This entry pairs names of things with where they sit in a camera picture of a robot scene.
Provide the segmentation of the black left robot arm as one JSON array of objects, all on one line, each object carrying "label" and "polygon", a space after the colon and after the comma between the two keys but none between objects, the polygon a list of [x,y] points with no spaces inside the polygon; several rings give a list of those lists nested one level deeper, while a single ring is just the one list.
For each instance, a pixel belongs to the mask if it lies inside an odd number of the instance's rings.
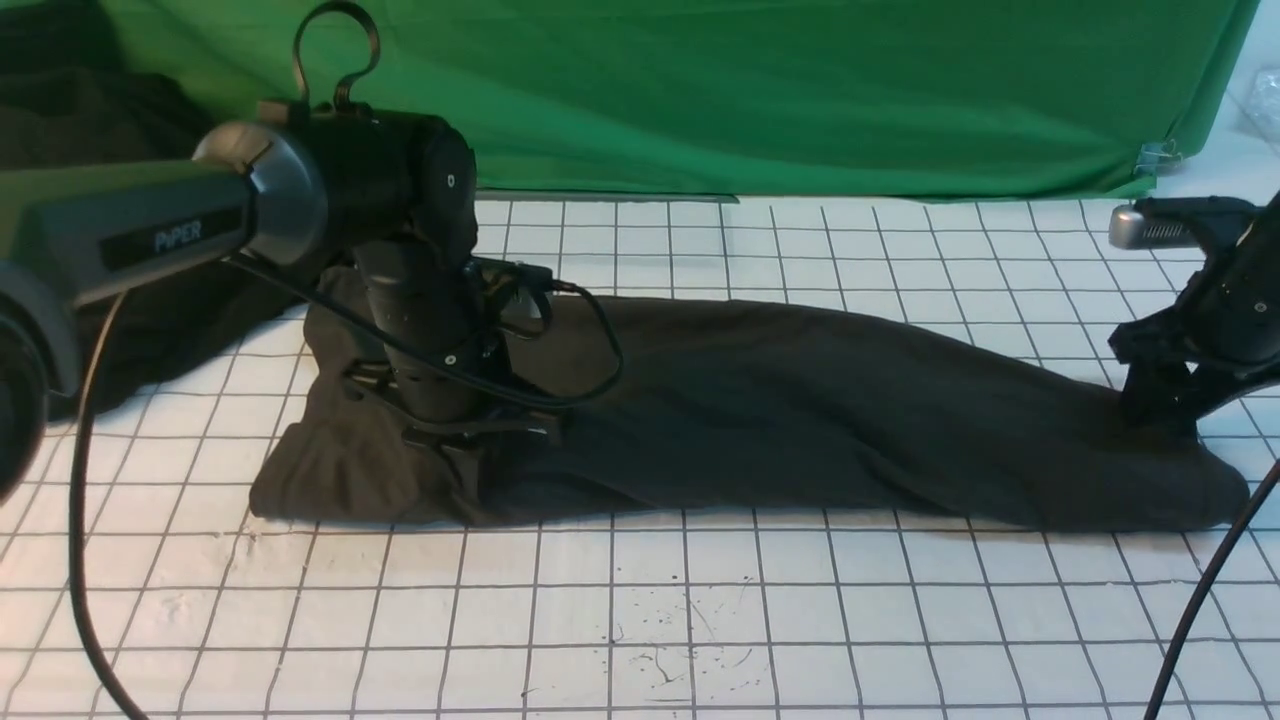
[{"label": "black left robot arm", "polygon": [[291,293],[308,258],[351,251],[390,355],[344,374],[429,439],[476,457],[475,436],[556,433],[567,402],[511,369],[512,306],[550,310],[540,266],[480,260],[476,158],[439,117],[376,114],[338,97],[265,102],[211,131],[189,160],[3,174],[3,495],[37,452],[54,395],[87,400],[74,314],[200,266],[229,263]]}]

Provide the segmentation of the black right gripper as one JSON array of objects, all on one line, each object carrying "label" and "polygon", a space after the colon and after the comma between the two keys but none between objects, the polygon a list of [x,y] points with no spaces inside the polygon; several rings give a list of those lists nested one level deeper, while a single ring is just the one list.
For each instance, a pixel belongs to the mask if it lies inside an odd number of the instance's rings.
[{"label": "black right gripper", "polygon": [[1120,410],[1134,427],[1190,436],[1198,420],[1279,382],[1277,302],[1248,293],[1187,290],[1119,325],[1108,345],[1126,366]]}]

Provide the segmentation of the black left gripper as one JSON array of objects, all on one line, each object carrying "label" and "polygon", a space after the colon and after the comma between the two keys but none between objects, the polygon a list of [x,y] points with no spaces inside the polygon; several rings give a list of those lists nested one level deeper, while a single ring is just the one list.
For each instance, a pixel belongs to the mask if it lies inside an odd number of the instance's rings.
[{"label": "black left gripper", "polygon": [[355,249],[372,323],[388,340],[385,360],[355,361],[342,374],[348,398],[367,400],[404,423],[420,448],[479,451],[498,436],[563,441],[563,414],[499,398],[532,386],[515,375],[506,341],[486,314],[463,263],[451,264],[421,240],[399,234]]}]

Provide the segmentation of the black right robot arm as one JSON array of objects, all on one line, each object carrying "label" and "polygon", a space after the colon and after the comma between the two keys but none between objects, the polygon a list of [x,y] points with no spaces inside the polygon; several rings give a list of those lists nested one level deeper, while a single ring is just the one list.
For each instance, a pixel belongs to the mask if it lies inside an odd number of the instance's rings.
[{"label": "black right robot arm", "polygon": [[1279,200],[1140,199],[1116,208],[1116,249],[1198,249],[1171,306],[1108,337],[1126,366],[1120,409],[1134,427],[1183,433],[1220,407],[1279,380]]}]

